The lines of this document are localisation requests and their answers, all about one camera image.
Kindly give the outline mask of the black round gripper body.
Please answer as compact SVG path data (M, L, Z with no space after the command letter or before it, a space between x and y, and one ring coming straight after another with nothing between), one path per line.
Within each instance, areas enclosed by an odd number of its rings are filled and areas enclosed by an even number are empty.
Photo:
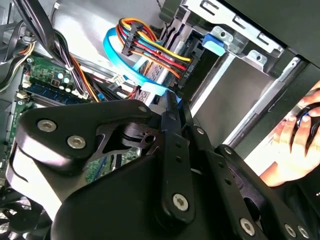
M184 225L158 222L158 164L146 157L71 194L51 227L53 240L237 240L217 188L205 175L203 157L193 154L195 219Z

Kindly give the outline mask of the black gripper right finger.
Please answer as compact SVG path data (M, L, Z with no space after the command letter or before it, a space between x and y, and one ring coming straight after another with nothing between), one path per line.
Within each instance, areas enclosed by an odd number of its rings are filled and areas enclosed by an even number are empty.
M312 232L231 148L213 148L194 125L189 106L178 104L182 133L189 140L193 167L199 167L209 190L205 203L217 208L210 220L221 240L311 240Z

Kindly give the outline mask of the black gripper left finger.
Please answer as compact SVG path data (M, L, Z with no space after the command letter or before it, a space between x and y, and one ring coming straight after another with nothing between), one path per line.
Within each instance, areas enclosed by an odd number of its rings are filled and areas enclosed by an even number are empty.
M188 141L182 136L174 93L157 114L139 100L65 105L29 110L19 120L18 149L57 177L77 176L88 162L129 147L157 163L158 222L193 222L196 208Z

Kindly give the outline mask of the person's bare hand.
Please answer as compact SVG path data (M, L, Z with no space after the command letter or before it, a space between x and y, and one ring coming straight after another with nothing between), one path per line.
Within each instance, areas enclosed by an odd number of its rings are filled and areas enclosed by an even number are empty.
M278 187L285 182L305 177L320 164L320 131L307 144L312 128L312 118L320 116L320 108L309 111L300 120L294 132L297 118L292 115L282 120L275 128L271 143L273 163L260 175L269 187Z

